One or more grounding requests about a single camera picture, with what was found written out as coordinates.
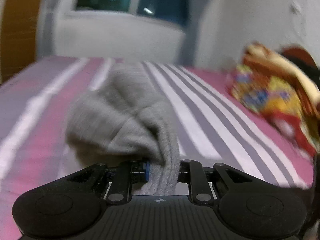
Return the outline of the grey sweat pants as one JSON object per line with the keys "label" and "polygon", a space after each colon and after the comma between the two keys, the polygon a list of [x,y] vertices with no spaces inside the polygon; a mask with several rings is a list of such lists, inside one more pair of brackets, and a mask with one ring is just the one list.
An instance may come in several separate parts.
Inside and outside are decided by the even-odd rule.
{"label": "grey sweat pants", "polygon": [[136,192],[175,192],[180,153],[174,110],[139,64],[115,64],[98,89],[72,103],[65,140],[82,166],[145,158],[150,162],[150,178]]}

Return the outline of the grey curtain right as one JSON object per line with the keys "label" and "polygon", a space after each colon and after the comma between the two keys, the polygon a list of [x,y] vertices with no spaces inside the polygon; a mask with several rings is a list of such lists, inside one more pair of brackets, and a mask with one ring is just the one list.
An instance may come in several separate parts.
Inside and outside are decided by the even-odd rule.
{"label": "grey curtain right", "polygon": [[225,0],[188,0],[188,20],[177,63],[203,68],[209,66],[224,3]]}

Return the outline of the grey curtain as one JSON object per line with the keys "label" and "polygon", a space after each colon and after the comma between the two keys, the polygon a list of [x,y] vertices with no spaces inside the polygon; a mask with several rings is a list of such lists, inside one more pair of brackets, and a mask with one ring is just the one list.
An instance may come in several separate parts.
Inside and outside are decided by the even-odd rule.
{"label": "grey curtain", "polygon": [[188,20],[177,63],[203,68],[209,66],[224,3],[225,0],[188,0]]}
{"label": "grey curtain", "polygon": [[54,53],[54,17],[60,0],[40,0],[36,31],[36,59]]}

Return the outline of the colourful patterned blanket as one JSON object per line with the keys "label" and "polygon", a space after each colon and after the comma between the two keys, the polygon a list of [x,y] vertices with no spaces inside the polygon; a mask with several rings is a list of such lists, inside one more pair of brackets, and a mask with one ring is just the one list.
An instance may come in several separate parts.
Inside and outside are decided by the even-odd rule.
{"label": "colourful patterned blanket", "polygon": [[299,45],[281,52],[249,44],[227,76],[228,93],[301,152],[319,155],[319,67]]}

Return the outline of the white framed window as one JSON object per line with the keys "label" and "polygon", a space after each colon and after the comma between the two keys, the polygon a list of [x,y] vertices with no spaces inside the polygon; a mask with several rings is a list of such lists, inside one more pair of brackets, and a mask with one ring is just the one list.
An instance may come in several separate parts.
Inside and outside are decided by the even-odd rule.
{"label": "white framed window", "polygon": [[60,0],[56,21],[138,17],[151,22],[187,28],[190,0]]}

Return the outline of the grey curtain left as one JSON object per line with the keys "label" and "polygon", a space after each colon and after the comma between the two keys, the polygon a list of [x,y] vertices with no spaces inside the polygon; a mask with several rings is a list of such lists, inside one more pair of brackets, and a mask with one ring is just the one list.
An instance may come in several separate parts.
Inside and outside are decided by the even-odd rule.
{"label": "grey curtain left", "polygon": [[36,59],[54,53],[54,17],[60,0],[40,0],[36,31]]}

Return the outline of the brown wooden door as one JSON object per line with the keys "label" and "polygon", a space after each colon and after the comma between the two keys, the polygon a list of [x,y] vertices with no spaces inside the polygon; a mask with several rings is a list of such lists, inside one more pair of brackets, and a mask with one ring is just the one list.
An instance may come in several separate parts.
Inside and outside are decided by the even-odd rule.
{"label": "brown wooden door", "polygon": [[41,0],[6,0],[1,23],[1,79],[33,63]]}

